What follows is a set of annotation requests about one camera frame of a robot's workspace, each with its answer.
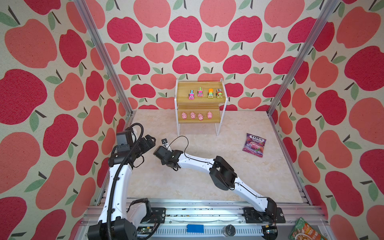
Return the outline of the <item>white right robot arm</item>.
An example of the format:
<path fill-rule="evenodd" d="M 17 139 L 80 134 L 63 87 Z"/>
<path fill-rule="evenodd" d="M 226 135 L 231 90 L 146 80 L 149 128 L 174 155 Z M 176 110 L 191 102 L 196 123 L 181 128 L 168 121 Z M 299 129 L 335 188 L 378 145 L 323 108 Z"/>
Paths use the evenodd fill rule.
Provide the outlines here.
<path fill-rule="evenodd" d="M 205 159 L 180 150 L 168 150 L 164 146 L 159 146 L 155 150 L 154 156 L 161 161 L 162 165 L 174 170 L 193 169 L 209 174 L 217 188 L 223 191 L 233 191 L 247 201 L 261 218 L 267 218 L 270 221 L 276 218 L 276 202 L 245 184 L 224 158 L 217 156 L 214 159 Z"/>

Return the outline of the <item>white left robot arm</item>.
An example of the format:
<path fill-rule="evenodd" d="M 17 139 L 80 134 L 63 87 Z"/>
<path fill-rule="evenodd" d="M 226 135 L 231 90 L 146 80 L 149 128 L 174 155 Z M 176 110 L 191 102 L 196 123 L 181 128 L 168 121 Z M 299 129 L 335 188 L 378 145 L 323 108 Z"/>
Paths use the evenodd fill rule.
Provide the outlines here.
<path fill-rule="evenodd" d="M 89 240 L 137 240 L 138 227 L 143 219 L 153 216 L 147 198 L 127 205 L 127 189 L 137 158 L 156 145 L 156 139 L 146 135 L 137 139 L 135 134 L 119 133 L 118 144 L 109 158 L 109 184 L 107 198 L 96 225 L 88 230 Z"/>

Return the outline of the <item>pink green toy truck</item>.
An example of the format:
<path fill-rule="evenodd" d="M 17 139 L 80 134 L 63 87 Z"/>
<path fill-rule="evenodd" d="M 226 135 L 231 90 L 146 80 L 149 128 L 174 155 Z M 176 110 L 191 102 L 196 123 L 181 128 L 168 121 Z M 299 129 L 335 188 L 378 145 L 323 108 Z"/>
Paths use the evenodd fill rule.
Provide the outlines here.
<path fill-rule="evenodd" d="M 203 96 L 204 96 L 203 88 L 202 87 L 198 87 L 198 97 L 203 97 Z"/>

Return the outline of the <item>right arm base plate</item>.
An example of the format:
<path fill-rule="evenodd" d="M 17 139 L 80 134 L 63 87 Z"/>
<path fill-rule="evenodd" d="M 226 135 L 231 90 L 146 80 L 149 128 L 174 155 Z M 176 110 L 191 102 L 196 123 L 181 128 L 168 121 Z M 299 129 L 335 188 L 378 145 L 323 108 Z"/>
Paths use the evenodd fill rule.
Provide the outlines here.
<path fill-rule="evenodd" d="M 243 208 L 242 216 L 247 224 L 285 224 L 286 219 L 281 208 L 276 208 L 275 219 L 271 212 L 258 212 L 254 208 Z"/>

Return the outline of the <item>multicolour toy car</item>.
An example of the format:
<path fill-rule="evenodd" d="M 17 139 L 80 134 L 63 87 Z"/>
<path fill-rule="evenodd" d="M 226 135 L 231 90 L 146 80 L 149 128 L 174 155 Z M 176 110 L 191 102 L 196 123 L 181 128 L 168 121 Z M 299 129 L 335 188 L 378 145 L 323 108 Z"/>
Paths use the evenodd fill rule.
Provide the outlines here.
<path fill-rule="evenodd" d="M 217 89 L 216 90 L 216 97 L 217 97 L 217 99 L 222 99 L 223 98 L 223 90 L 222 89 Z"/>

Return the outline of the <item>pink toy car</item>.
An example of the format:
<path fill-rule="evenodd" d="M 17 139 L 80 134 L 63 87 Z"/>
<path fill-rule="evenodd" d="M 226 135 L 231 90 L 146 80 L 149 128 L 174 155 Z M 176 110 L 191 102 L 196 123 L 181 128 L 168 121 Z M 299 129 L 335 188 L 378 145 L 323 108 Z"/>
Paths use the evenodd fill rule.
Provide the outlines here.
<path fill-rule="evenodd" d="M 194 100 L 195 99 L 195 93 L 194 93 L 194 90 L 190 90 L 190 93 L 189 93 L 189 100 Z"/>

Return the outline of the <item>wooden two-tier shelf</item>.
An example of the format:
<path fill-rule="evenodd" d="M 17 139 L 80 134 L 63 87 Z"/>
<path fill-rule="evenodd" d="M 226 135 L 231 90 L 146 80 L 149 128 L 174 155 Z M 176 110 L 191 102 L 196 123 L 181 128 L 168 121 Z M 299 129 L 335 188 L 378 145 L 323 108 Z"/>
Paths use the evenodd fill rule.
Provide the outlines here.
<path fill-rule="evenodd" d="M 198 87 L 203 88 L 203 97 L 198 97 Z M 214 90 L 214 98 L 208 98 L 209 89 Z M 216 90 L 223 90 L 223 98 L 217 99 Z M 190 90 L 194 90 L 195 99 L 189 100 Z M 176 81 L 175 87 L 175 114 L 176 114 L 176 125 L 177 135 L 181 135 L 182 124 L 213 124 L 215 126 L 216 135 L 220 134 L 221 126 L 224 120 L 226 107 L 229 98 L 227 95 L 226 87 L 223 79 L 218 82 L 199 82 L 199 81 Z M 185 112 L 188 117 L 186 120 L 182 119 L 182 112 Z M 191 119 L 191 112 L 196 114 L 196 118 Z M 207 113 L 212 112 L 213 118 L 208 119 Z M 202 114 L 204 119 L 199 121 L 198 114 Z"/>

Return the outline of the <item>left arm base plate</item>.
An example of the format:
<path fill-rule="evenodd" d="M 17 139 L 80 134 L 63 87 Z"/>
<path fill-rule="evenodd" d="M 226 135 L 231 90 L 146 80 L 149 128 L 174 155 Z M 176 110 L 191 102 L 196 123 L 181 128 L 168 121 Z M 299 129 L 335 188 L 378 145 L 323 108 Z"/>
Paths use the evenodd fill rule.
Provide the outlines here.
<path fill-rule="evenodd" d="M 164 224 L 166 217 L 166 208 L 152 208 L 152 214 L 141 220 L 142 224 Z"/>

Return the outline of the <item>orange green toy car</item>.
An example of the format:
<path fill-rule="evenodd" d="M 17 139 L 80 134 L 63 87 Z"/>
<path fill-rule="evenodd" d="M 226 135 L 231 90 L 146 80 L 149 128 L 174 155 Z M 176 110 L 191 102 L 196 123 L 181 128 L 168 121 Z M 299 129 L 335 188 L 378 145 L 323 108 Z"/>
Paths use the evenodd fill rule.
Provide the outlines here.
<path fill-rule="evenodd" d="M 209 89 L 209 91 L 208 91 L 208 98 L 209 99 L 213 99 L 214 98 L 214 90 L 213 89 Z"/>

